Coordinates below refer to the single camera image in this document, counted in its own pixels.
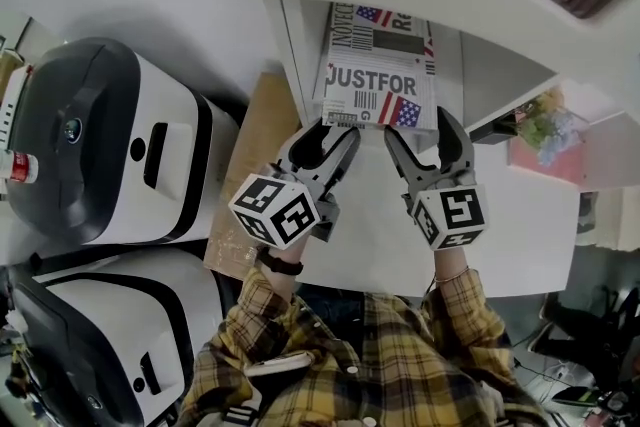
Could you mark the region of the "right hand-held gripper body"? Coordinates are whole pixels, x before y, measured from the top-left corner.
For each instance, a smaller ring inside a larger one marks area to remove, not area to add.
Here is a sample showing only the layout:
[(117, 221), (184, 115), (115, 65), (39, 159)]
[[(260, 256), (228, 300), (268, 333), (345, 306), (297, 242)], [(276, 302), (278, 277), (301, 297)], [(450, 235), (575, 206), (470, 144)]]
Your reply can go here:
[(432, 251), (473, 244), (488, 227), (486, 194), (474, 171), (441, 175), (437, 167), (399, 171), (407, 213)]

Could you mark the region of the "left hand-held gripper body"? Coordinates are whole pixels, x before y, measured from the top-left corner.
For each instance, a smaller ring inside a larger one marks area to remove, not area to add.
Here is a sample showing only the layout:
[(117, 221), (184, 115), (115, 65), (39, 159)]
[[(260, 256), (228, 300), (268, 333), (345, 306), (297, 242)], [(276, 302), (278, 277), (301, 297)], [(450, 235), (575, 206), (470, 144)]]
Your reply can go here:
[(315, 168), (279, 160), (250, 174), (229, 201), (229, 209), (252, 239), (287, 249), (305, 235), (328, 241), (340, 209), (332, 188), (341, 166)]

